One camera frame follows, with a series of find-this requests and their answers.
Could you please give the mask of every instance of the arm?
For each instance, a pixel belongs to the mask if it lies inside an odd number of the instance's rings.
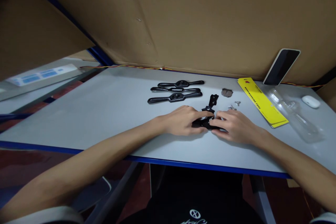
[[[0,210],[0,222],[70,204],[85,186],[102,177],[116,162],[148,140],[163,133],[192,135],[207,131],[203,127],[191,127],[194,120],[205,116],[214,115],[182,106],[167,115],[105,139],[30,181]]]
[[[280,141],[252,123],[239,111],[218,111],[210,125],[222,127],[212,132],[228,141],[252,144],[274,158],[317,202],[336,214],[336,175],[302,152]]]

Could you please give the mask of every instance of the table edge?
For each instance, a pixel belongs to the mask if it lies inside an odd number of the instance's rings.
[[[50,151],[50,152],[59,152],[59,153],[67,153],[67,154],[78,154],[83,151],[80,149],[71,149],[71,148],[36,145],[36,144],[30,144],[30,143],[8,142],[8,141],[0,141],[0,148]],[[289,176],[287,173],[281,173],[281,172],[275,172],[275,171],[264,171],[264,170],[254,170],[254,169],[237,168],[237,167],[229,167],[229,166],[218,166],[218,165],[212,165],[212,164],[191,163],[191,162],[174,161],[174,160],[166,160],[166,159],[156,159],[156,158],[151,158],[151,157],[150,158],[140,157],[140,156],[133,156],[133,155],[129,155],[125,157],[124,160],[130,160],[130,161],[141,162],[141,163],[152,163],[152,164],[157,164],[157,165],[178,166],[178,167],[186,167],[186,168],[193,168],[193,169],[213,170],[213,171],[220,171],[220,172],[231,172],[231,173],[241,173],[241,174],[266,176],[266,177],[277,177],[281,179],[282,178],[291,179],[291,176]]]

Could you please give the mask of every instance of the clear plastic bag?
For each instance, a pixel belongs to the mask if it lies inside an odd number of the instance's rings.
[[[322,129],[312,124],[301,114],[298,102],[285,100],[275,88],[270,89],[267,95],[305,142],[314,143],[324,139]]]

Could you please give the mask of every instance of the smartphone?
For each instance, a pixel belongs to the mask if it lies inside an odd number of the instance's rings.
[[[268,71],[263,84],[278,86],[300,53],[300,50],[282,48]]]

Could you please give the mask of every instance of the shirt sleeve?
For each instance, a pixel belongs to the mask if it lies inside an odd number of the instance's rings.
[[[44,209],[19,219],[11,220],[5,224],[43,224],[57,221],[68,221],[78,224],[84,224],[81,215],[69,206],[57,206]]]
[[[319,217],[313,219],[310,221],[309,224],[318,224],[318,223],[336,223],[336,214],[326,212],[324,214],[321,214]]]

